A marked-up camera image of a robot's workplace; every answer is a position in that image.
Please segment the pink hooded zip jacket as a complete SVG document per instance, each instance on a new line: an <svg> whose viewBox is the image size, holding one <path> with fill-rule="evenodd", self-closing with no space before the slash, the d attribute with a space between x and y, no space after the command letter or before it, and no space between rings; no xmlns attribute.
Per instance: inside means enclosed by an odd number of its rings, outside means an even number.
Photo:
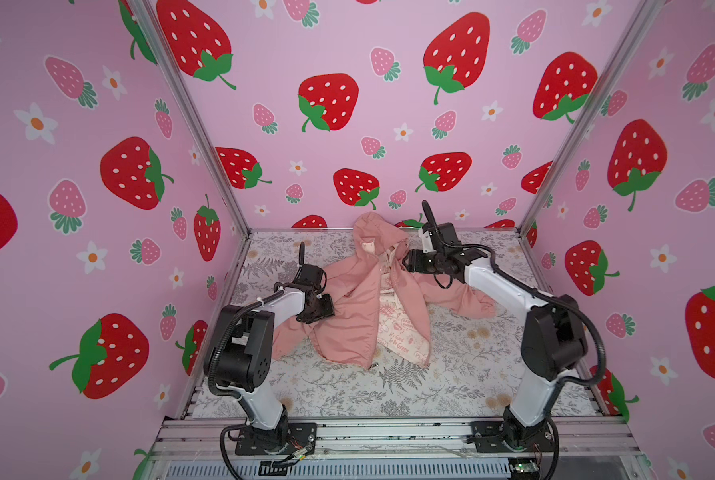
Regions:
<svg viewBox="0 0 715 480"><path fill-rule="evenodd" d="M495 316L495 300L455 282L443 289L429 275L401 266L409 235L375 213L353 228L355 254L325 267L335 315L312 324L291 317L274 333L273 358L309 339L319 356L369 369L379 346L423 368L431 360L429 304L478 319Z"/></svg>

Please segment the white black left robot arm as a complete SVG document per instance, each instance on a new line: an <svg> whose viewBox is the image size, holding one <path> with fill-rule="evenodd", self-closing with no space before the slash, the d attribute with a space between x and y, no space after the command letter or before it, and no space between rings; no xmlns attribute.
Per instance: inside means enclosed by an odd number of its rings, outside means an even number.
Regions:
<svg viewBox="0 0 715 480"><path fill-rule="evenodd" d="M327 283L325 270L306 262L301 245L292 281L276 283L271 295L249 305L228 305L220 312L204 360L207 384L211 394L238 400L249 420L241 430L265 452L282 451L290 437L286 408L266 384L274 333L290 318L309 325L334 316Z"/></svg>

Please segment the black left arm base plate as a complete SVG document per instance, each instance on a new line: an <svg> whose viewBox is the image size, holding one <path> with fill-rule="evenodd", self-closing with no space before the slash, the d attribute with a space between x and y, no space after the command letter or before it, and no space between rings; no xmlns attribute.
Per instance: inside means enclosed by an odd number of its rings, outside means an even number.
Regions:
<svg viewBox="0 0 715 480"><path fill-rule="evenodd" d="M316 447L317 423L294 422L273 430L244 426L235 446L237 456L312 454Z"/></svg>

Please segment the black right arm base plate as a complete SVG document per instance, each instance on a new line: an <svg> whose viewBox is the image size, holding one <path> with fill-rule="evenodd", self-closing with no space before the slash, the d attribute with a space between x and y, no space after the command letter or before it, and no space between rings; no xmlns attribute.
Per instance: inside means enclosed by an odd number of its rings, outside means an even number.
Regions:
<svg viewBox="0 0 715 480"><path fill-rule="evenodd" d="M503 421L475 421L465 440L479 453L551 453L557 439L547 421L533 427Z"/></svg>

